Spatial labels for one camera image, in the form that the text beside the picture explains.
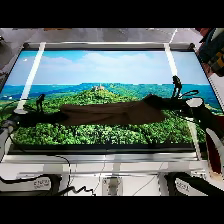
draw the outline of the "floor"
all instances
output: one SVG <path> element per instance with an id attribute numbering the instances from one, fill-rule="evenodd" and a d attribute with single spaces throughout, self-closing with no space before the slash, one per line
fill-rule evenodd
<path id="1" fill-rule="evenodd" d="M 0 46 L 0 72 L 7 68 L 15 52 L 24 42 L 189 42 L 198 48 L 201 35 L 190 28 L 73 28 L 71 30 L 44 31 L 38 29 L 1 28 L 0 36 L 5 42 Z M 0 169 L 0 175 L 6 179 L 16 178 L 16 170 L 10 164 L 5 164 L 8 169 Z M 124 177 L 123 195 L 133 195 L 138 189 L 149 183 L 153 175 L 145 177 Z M 102 195 L 102 178 L 76 177 L 72 185 L 79 189 L 83 185 L 95 188 L 97 195 Z M 154 178 L 136 195 L 160 195 L 158 180 Z"/>

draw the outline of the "metal bracket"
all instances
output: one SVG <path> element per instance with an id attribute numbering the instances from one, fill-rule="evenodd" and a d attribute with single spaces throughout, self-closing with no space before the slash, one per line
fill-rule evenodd
<path id="1" fill-rule="evenodd" d="M 103 178 L 102 184 L 103 196 L 122 196 L 123 182 L 121 177 Z"/>

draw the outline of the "television screen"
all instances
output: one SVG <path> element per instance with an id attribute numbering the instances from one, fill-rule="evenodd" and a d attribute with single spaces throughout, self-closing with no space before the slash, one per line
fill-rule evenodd
<path id="1" fill-rule="evenodd" d="M 38 51 L 24 50 L 0 95 L 1 109 L 19 100 Z M 194 52 L 172 51 L 183 89 L 182 93 L 199 90 L 206 106 L 215 114 L 222 109 Z M 56 112 L 63 104 L 105 104 L 141 100 L 148 94 L 170 98 L 174 89 L 172 73 L 165 51 L 87 51 L 46 50 L 29 91 L 30 101 L 46 94 L 45 112 Z M 3 112 L 6 119 L 18 102 Z M 65 144 L 183 144 L 192 143 L 188 122 L 170 111 L 159 123 L 143 125 L 38 124 L 19 128 L 14 140 L 25 145 Z M 204 132 L 197 126 L 199 142 Z"/>

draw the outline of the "sky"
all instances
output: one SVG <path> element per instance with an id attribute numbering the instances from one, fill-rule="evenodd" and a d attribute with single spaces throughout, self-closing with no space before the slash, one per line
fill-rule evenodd
<path id="1" fill-rule="evenodd" d="M 25 85 L 37 51 L 22 51 L 6 85 Z M 172 52 L 182 84 L 209 84 L 193 52 Z M 44 51 L 34 85 L 172 84 L 165 51 Z"/>

